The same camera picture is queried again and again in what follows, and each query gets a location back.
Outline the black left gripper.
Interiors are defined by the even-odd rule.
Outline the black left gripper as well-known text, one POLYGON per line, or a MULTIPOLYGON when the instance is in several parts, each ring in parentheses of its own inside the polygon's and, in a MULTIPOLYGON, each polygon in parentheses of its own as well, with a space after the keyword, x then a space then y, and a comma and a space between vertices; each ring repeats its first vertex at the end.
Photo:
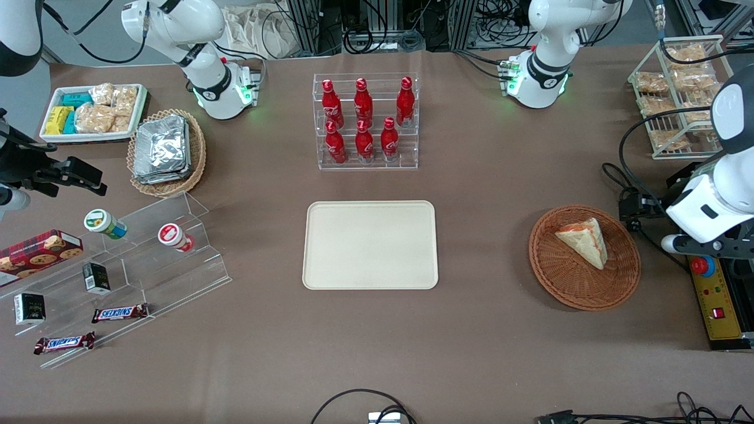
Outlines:
POLYGON ((648 214, 648 217, 661 217, 667 215, 665 209, 679 200, 686 186, 695 176, 695 172, 703 166, 712 165, 713 162, 690 162, 665 180, 666 189, 659 196, 651 195, 647 190, 642 192, 636 188, 623 188, 619 195, 619 219, 625 220, 624 225, 629 233, 641 233, 643 223, 639 217, 648 214))

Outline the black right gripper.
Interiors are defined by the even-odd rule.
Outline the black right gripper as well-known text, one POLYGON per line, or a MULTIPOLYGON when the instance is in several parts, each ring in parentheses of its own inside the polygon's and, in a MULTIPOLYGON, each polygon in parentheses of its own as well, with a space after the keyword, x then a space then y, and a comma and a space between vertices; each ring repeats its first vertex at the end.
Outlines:
POLYGON ((5 118, 7 110, 1 110, 1 177, 2 183, 14 188, 23 187, 27 191, 38 191, 54 198, 58 195, 58 185, 76 186, 91 191, 97 196, 105 196, 107 185, 102 182, 103 172, 76 157, 68 157, 59 162, 50 158, 49 153, 57 150, 56 145, 36 143, 24 132, 11 126, 5 118))

